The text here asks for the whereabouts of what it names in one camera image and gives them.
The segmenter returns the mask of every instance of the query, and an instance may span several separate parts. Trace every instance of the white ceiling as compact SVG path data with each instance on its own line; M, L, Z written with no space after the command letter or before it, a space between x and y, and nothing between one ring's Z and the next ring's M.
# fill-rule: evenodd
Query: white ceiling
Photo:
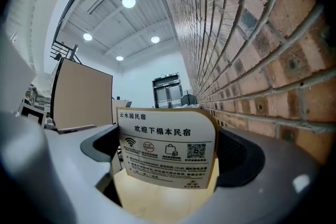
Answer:
M92 41L85 42L87 45L113 61L121 55L123 63L177 45L163 0L136 0L133 8L125 8L121 0L76 0L61 30L81 41L87 30L93 36ZM159 36L160 42L152 43L153 36Z

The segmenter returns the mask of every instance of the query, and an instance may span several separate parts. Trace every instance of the brick wall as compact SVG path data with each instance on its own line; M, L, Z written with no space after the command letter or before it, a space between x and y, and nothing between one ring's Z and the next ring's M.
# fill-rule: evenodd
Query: brick wall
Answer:
M336 51L317 0L166 0L194 94L221 126L319 162L336 121Z

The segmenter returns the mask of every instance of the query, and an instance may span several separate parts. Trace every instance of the no smoking icon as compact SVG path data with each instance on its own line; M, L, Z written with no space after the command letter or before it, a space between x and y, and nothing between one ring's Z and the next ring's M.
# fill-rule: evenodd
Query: no smoking icon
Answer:
M147 152L153 152L154 151L154 145L151 142L145 142L145 143L143 143L143 148Z

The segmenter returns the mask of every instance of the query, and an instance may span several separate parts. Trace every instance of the wooden surface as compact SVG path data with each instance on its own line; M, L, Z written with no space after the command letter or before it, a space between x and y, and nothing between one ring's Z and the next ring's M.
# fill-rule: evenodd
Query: wooden surface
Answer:
M123 208L152 223L177 223L202 206L213 193L218 176L218 159L207 189L175 189L149 184L128 176L123 169L114 183Z

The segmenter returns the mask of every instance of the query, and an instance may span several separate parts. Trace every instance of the recessed light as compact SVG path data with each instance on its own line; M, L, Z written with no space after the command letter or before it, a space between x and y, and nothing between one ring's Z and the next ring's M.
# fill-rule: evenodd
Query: recessed light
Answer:
M122 0L122 4L126 8L132 8L135 5L135 0Z
M153 43L158 43L158 42L160 41L160 38L157 37L157 36L154 36L154 37L151 38L151 41L152 41Z
M85 40L87 40L87 41L92 40L92 36L91 36L89 33L85 33L85 34L83 35L83 38L84 38Z

